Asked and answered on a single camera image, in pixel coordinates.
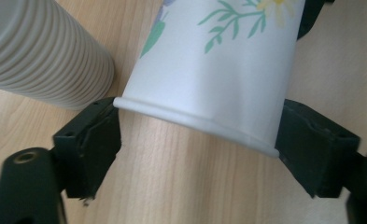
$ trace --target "wooden table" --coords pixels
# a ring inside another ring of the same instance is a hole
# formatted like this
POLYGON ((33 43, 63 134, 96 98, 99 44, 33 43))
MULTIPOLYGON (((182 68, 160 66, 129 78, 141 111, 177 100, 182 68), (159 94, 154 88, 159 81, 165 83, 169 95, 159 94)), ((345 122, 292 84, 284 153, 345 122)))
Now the wooden table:
MULTIPOLYGON (((116 62, 122 95, 162 0, 60 0, 116 62)), ((362 137, 367 153, 367 1, 336 0, 298 41, 287 98, 362 137)), ((77 112, 0 91, 0 166, 77 112)), ((223 139, 121 110, 122 144, 89 207, 66 200, 69 223, 346 223, 340 199, 311 199, 281 161, 223 139)))

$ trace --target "paper cup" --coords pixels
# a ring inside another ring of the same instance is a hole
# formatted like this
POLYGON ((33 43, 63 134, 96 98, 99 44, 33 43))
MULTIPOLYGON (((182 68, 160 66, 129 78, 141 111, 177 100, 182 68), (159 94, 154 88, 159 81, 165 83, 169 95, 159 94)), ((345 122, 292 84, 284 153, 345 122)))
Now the paper cup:
POLYGON ((1 90, 81 109, 113 76, 108 52, 54 0, 0 1, 1 90))
POLYGON ((304 0, 164 1, 114 106, 276 157, 304 0))

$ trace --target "yellow flower print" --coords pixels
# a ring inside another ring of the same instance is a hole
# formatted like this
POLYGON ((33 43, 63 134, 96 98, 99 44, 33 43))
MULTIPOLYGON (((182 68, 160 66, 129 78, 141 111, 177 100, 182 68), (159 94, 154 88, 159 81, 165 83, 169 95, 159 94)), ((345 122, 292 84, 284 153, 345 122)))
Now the yellow flower print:
POLYGON ((285 26, 285 19, 282 7, 288 11, 292 18, 294 16, 293 4, 295 2, 297 2, 297 0, 261 0, 257 4, 257 10, 264 10, 267 17, 270 17, 270 15, 275 12, 276 25, 283 27, 285 26))

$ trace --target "stacked paper cups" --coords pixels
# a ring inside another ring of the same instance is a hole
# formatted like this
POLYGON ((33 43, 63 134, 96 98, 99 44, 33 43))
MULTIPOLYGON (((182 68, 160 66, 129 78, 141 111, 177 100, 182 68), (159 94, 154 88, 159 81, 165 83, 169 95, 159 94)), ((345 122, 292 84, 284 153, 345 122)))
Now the stacked paper cups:
POLYGON ((81 109, 109 89, 111 56, 53 0, 0 0, 0 89, 81 109))

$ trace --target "green leaf print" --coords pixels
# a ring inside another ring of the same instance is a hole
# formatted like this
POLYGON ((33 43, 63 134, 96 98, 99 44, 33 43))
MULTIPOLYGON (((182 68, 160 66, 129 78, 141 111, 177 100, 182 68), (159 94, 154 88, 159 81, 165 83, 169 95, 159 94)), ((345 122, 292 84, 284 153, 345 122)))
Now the green leaf print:
POLYGON ((142 58, 147 52, 153 48, 153 46, 157 43, 158 39, 162 35, 163 29, 165 28, 165 22, 158 21, 154 24, 154 27, 151 29, 150 35, 148 35, 148 40, 146 41, 145 46, 143 47, 142 54, 140 57, 142 58))
POLYGON ((216 43, 221 44, 221 39, 223 34, 227 31, 233 30, 233 39, 238 37, 238 33, 240 31, 239 24, 241 20, 245 18, 257 18, 254 22, 252 28, 250 29, 248 38, 255 35, 259 30, 261 33, 265 29, 266 25, 266 17, 264 9, 258 9, 258 2, 253 2, 253 0, 245 0, 245 3, 242 5, 243 7, 248 7, 250 10, 247 12, 237 11, 226 1, 218 0, 221 8, 211 12, 208 16, 206 16, 203 20, 201 20, 198 25, 202 25, 212 19, 213 17, 219 17, 217 22, 219 25, 213 27, 209 33, 214 34, 213 37, 207 42, 205 46, 205 53, 209 52, 216 43))

